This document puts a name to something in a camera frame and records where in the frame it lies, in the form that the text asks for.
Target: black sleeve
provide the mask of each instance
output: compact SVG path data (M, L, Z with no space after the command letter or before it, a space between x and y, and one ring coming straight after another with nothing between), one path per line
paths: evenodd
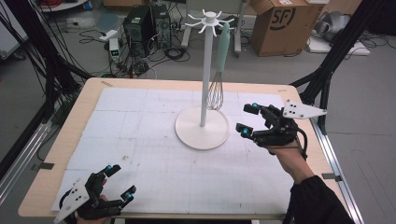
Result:
M335 193L317 175L294 185L290 192L296 224L354 223Z

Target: wooden table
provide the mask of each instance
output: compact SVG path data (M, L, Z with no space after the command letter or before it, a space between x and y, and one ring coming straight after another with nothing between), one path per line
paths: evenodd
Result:
M91 78L85 84L73 109L71 110L64 126L56 138L45 162L54 163L51 170L40 170L21 203L19 214L22 217L56 217L57 213L50 211L55 200L57 191L61 186L63 173L78 145L79 138L95 109L96 103L104 88L137 88L137 89L157 89L157 90L181 90L199 91L202 89L201 82L195 81L171 81L171 80L142 80L142 79L113 79L113 78ZM225 91L240 91L251 93L272 93L279 94L283 101L291 99L301 102L297 90L286 85L264 85L264 84L243 84L243 83L223 83ZM296 120L299 127L308 136L308 163L316 175L332 173L330 165L327 163L318 139L314 133L309 119ZM343 201L341 192L334 180L324 180L338 198ZM123 213L122 217L143 217L142 215ZM150 217L169 217L166 214L150 215ZM227 216L206 216L183 215L179 218L230 218ZM257 219L260 217L242 215L237 216L242 219Z

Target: gray floor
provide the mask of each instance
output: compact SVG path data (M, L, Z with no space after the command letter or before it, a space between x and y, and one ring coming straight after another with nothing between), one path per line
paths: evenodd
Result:
M245 28L252 28L247 22ZM78 33L64 34L70 52L90 72L106 68L103 44L79 44ZM396 45L396 37L389 36ZM201 80L203 37L194 34L185 63L167 62L154 67L158 79ZM369 56L344 61L332 79L327 131L332 146L361 210L365 223L395 223L396 145L391 113L396 109L396 49L379 46ZM239 58L229 53L223 80L226 82L289 84L313 72L325 54L303 52L295 57L259 58L251 47ZM145 77L155 78L153 71ZM0 159L42 105L43 93L29 61L8 60L0 64ZM45 157L51 139L40 151ZM32 183L39 160L34 157L0 209L1 223L52 223L50 218L18 215L18 208Z

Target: whisk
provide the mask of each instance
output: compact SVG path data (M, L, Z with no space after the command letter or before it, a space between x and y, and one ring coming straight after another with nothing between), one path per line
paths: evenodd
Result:
M217 71L210 84L206 98L208 110L220 110L223 104L221 73L224 71L225 59L230 45L230 24L225 22L219 39Z

